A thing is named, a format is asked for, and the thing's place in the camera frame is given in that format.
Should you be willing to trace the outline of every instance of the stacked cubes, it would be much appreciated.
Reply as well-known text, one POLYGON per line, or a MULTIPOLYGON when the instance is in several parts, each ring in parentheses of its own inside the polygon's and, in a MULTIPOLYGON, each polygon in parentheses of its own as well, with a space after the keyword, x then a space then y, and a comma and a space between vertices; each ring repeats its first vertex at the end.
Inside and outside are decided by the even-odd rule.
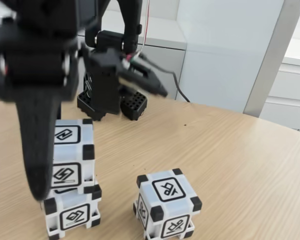
POLYGON ((80 225, 100 224, 102 190, 95 178, 91 119, 56 121, 51 188, 43 202, 50 240, 63 238, 66 230, 80 225))

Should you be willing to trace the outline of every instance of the black corner cap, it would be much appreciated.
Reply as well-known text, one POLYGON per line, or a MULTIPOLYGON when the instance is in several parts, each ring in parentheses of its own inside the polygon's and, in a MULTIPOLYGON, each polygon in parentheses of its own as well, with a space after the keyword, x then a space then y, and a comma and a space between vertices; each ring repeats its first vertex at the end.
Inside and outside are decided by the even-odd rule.
POLYGON ((94 186, 94 191, 92 193, 92 200, 100 199, 102 196, 101 187, 98 185, 94 186))
POLYGON ((190 198, 191 202, 193 203, 193 212, 196 212, 196 211, 200 211, 201 208, 202 208, 202 202, 200 200, 199 197, 195 196, 195 197, 192 197, 190 198))
POLYGON ((55 198, 49 198, 43 201, 45 215, 54 214, 57 212, 57 203, 55 198))
POLYGON ((136 209, 135 203, 133 203, 133 212, 134 212, 134 215, 137 215, 137 209, 136 209))
POLYGON ((60 239, 59 234, 49 236, 49 240, 59 240, 59 239, 60 239))
POLYGON ((60 120, 60 119, 61 119, 61 104, 60 104, 60 106, 59 106, 59 108, 58 108, 58 113, 57 113, 57 115, 56 115, 56 119, 57 119, 57 120, 60 120))
POLYGON ((82 124, 94 124, 91 118, 86 118, 82 120, 82 124))
POLYGON ((83 160, 94 160, 95 159, 95 145, 83 145, 83 160))
POLYGON ((93 228, 93 227, 95 227, 95 226, 98 226, 98 225, 100 224, 100 222, 101 222, 101 218, 92 221, 91 227, 93 228))
POLYGON ((173 169, 172 171, 174 172, 175 175, 182 175, 183 174, 183 172, 181 171, 180 168, 173 169))
POLYGON ((95 186, 86 186, 83 188, 83 193, 92 194, 92 200, 99 199, 102 196, 102 190, 99 184, 95 186))
POLYGON ((6 17, 3 17, 2 18, 2 24, 4 25, 4 24, 13 24, 14 23, 14 18, 13 17, 11 17, 11 16, 6 16, 6 17))
POLYGON ((136 178, 136 184, 138 185, 138 188, 140 188, 141 183, 147 182, 149 179, 147 178, 147 175, 140 175, 136 178))
POLYGON ((185 235, 184 235, 184 238, 187 239, 187 238, 190 238, 192 236, 192 234, 194 234, 194 231, 188 231, 185 235))
POLYGON ((151 208, 150 216, 154 223, 159 222, 164 219, 164 210, 161 206, 154 206, 151 208))

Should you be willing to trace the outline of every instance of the black cable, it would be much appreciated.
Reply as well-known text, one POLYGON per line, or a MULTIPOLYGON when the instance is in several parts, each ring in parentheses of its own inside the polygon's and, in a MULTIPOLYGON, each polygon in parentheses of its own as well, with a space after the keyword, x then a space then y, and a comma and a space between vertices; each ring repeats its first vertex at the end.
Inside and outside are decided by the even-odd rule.
POLYGON ((186 95, 181 91, 180 87, 179 87, 179 83, 178 83, 178 79, 177 79, 177 75, 174 71, 168 71, 163 69, 162 67, 158 66, 157 64, 155 64, 153 61, 149 60, 147 58, 147 56, 145 56, 143 53, 140 54, 139 56, 142 60, 144 60, 145 62, 147 62, 149 65, 151 65, 152 67, 158 69, 160 72, 166 73, 166 74, 172 74, 173 78, 174 78, 174 83, 176 86, 176 89, 178 90, 178 92, 181 94, 181 96, 188 102, 191 103, 190 100, 186 97, 186 95))

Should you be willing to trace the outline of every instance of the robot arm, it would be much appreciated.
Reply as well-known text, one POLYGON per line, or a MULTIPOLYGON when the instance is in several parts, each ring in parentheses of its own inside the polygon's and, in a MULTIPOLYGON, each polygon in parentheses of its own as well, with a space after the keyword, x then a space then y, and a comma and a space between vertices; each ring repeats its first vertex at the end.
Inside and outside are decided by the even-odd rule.
MULTIPOLYGON (((137 49, 142 0, 118 0, 125 22, 123 52, 137 49)), ((112 68, 115 74, 153 94, 167 95, 157 78, 136 76, 122 55, 78 49, 77 33, 86 27, 86 43, 96 47, 102 16, 110 0, 1 0, 17 12, 0 27, 0 99, 16 104, 25 173, 33 197, 41 201, 51 188, 58 107, 72 101, 79 82, 78 61, 86 68, 112 68)), ((143 71, 143 76, 150 76, 143 71)))

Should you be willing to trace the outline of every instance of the cabinet drawer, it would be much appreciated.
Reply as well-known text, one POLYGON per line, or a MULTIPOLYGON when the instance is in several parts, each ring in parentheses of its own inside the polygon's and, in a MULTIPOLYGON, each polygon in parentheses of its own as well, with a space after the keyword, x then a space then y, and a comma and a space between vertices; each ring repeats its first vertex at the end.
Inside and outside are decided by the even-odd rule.
POLYGON ((300 106, 266 102, 260 118, 300 131, 300 106))
POLYGON ((281 66, 269 96, 300 100, 300 66, 281 66))

